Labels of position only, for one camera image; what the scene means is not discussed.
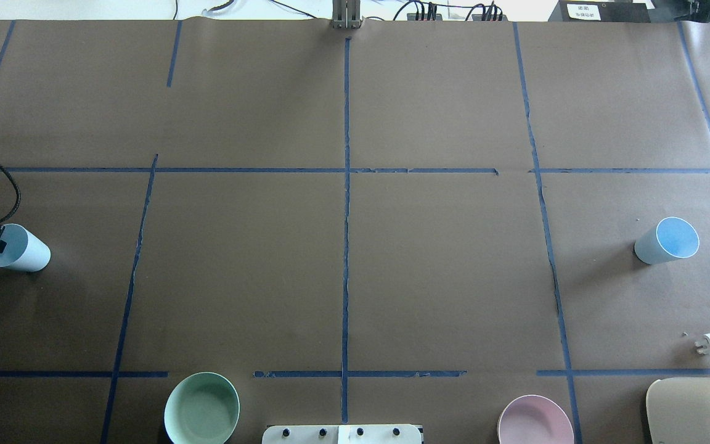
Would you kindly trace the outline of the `light blue cup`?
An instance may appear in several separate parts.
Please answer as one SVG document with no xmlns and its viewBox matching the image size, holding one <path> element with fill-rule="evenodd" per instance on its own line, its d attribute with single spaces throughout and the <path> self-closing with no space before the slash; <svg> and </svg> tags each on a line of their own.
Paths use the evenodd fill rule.
<svg viewBox="0 0 710 444">
<path fill-rule="evenodd" d="M 640 236 L 634 244 L 634 255 L 643 263 L 658 265 L 688 259 L 698 253 L 701 239 L 690 222 L 667 217 Z"/>
<path fill-rule="evenodd" d="M 44 269 L 51 250 L 31 231 L 19 224 L 5 224 L 1 240 L 5 247 L 0 253 L 0 269 L 34 273 Z"/>
</svg>

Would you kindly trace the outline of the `green bowl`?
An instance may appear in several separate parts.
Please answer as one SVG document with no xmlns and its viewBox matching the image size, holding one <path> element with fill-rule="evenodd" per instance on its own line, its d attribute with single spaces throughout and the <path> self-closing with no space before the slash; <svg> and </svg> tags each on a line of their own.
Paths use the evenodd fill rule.
<svg viewBox="0 0 710 444">
<path fill-rule="evenodd" d="M 226 443 L 239 417 L 240 397 L 233 383 L 214 372 L 198 372 L 169 394 L 163 423 L 172 443 Z"/>
</svg>

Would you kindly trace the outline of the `pink bowl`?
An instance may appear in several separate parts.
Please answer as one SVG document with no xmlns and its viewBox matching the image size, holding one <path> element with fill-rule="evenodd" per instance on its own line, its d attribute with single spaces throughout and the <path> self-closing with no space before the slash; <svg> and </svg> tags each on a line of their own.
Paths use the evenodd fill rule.
<svg viewBox="0 0 710 444">
<path fill-rule="evenodd" d="M 556 402 L 541 395 L 513 399 L 496 425 L 499 443 L 574 443 L 574 427 Z"/>
</svg>

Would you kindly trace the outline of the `black box with label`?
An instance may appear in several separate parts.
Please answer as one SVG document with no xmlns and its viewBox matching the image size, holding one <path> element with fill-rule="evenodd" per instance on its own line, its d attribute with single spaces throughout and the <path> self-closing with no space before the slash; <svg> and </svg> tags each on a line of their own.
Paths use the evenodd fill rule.
<svg viewBox="0 0 710 444">
<path fill-rule="evenodd" d="M 650 23 L 645 3 L 613 1 L 558 1 L 548 22 Z"/>
</svg>

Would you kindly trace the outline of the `cream toaster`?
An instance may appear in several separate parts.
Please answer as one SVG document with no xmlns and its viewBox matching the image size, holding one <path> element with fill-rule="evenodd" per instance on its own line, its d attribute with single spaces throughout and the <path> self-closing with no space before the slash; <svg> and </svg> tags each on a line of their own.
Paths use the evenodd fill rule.
<svg viewBox="0 0 710 444">
<path fill-rule="evenodd" d="M 710 443 L 710 377 L 668 377 L 645 394 L 651 443 Z"/>
</svg>

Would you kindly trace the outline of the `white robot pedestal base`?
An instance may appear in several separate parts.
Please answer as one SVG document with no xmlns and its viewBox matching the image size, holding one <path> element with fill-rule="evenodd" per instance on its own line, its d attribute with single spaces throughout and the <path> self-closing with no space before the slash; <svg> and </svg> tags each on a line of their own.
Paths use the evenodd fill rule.
<svg viewBox="0 0 710 444">
<path fill-rule="evenodd" d="M 413 424 L 275 425 L 262 443 L 423 443 L 422 426 Z"/>
</svg>

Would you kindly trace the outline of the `aluminium frame post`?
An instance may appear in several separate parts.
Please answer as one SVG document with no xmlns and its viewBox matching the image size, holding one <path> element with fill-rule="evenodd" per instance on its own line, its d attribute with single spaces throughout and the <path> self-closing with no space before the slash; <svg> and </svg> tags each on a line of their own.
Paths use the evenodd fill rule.
<svg viewBox="0 0 710 444">
<path fill-rule="evenodd" d="M 362 25 L 360 0 L 333 0 L 332 21 L 333 29 L 358 29 Z"/>
</svg>

